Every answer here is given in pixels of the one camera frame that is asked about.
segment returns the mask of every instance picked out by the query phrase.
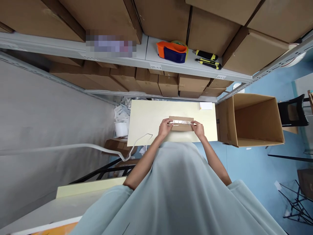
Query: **white table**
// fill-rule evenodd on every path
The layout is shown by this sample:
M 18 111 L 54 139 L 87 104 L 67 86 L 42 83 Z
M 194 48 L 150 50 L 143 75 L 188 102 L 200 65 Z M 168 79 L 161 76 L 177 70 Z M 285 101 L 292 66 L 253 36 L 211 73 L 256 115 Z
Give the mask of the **white table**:
M 169 116 L 194 118 L 204 126 L 204 133 L 208 141 L 217 141 L 215 104 L 212 110 L 200 110 L 198 102 L 175 101 L 145 101 L 133 100 L 131 103 L 129 132 L 127 146 L 150 145 L 156 138 L 160 123 Z M 164 141 L 171 142 L 200 142 L 194 132 L 171 131 Z

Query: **shelf label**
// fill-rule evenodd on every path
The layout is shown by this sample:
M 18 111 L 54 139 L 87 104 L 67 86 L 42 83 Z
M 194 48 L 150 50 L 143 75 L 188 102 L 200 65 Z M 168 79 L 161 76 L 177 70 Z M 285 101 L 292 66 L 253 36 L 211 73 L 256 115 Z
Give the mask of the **shelf label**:
M 24 48 L 21 48 L 20 46 L 13 44 L 13 43 L 10 43 L 10 42 L 0 41 L 0 44 L 4 45 L 7 49 L 18 50 L 18 51 L 27 51 Z
M 99 61 L 99 59 L 95 58 L 95 57 L 89 57 L 86 56 L 85 53 L 79 53 L 82 57 L 84 57 L 86 60 L 93 60 L 93 61 Z
M 151 69 L 162 70 L 162 66 L 159 64 L 150 64 Z
M 226 78 L 226 75 L 218 75 L 217 77 L 216 77 L 217 79 L 225 79 Z

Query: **blue floor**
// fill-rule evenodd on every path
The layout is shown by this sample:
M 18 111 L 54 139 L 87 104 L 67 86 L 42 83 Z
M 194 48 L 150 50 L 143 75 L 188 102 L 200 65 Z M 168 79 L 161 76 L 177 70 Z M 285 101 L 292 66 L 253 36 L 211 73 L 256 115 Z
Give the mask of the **blue floor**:
M 290 68 L 277 69 L 247 87 L 245 93 L 275 96 L 278 101 L 289 100 L 294 98 L 292 82 L 312 72 L 311 62 L 300 62 Z M 284 230 L 290 235 L 313 234 L 313 226 L 282 218 L 286 209 L 290 211 L 290 206 L 287 207 L 286 199 L 274 185 L 275 181 L 296 189 L 294 180 L 298 180 L 297 170 L 309 167 L 308 163 L 305 162 L 267 156 L 267 154 L 276 154 L 308 157 L 308 155 L 303 154 L 305 145 L 300 134 L 284 131 L 284 136 L 284 145 L 270 146 L 268 149 L 252 147 L 247 150 L 246 148 L 224 145 L 220 142 L 210 142 L 210 144 L 227 169 L 231 180 L 243 180 Z M 205 156 L 202 144 L 195 144 Z M 295 197 L 295 194 L 290 194 L 288 191 L 282 190 L 282 192 L 290 197 Z M 313 203 L 306 203 L 305 207 L 313 216 Z

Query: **paper roll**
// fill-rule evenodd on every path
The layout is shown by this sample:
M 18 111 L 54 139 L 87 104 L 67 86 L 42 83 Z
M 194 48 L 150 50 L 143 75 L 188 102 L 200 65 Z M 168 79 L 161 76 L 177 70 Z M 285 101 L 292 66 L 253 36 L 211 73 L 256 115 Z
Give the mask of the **paper roll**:
M 128 124 L 127 122 L 115 123 L 115 132 L 117 137 L 128 135 Z

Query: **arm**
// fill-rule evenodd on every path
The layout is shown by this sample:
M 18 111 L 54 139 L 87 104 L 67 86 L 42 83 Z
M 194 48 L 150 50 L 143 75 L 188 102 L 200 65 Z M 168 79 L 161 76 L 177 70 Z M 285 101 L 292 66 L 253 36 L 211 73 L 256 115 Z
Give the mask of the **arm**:
M 129 176 L 124 181 L 123 185 L 126 185 L 131 189 L 135 190 L 141 183 L 141 181 L 144 179 L 144 177 L 148 174 L 154 161 L 154 157 L 157 153 L 157 149 L 160 147 L 164 138 L 169 134 L 173 127 L 173 124 L 168 125 L 168 122 L 170 121 L 173 120 L 168 118 L 163 119 L 159 127 L 158 136 L 154 139 L 148 150 L 136 164 L 134 169 L 131 171 Z
M 207 138 L 205 137 L 203 125 L 197 121 L 192 121 L 191 123 L 196 124 L 196 126 L 191 125 L 191 127 L 203 145 L 206 158 L 208 160 L 210 167 L 214 170 L 214 172 L 226 186 L 230 185 L 231 179 L 225 167 L 223 166 L 220 159 L 218 158 L 213 148 L 211 147 L 210 143 L 208 142 Z

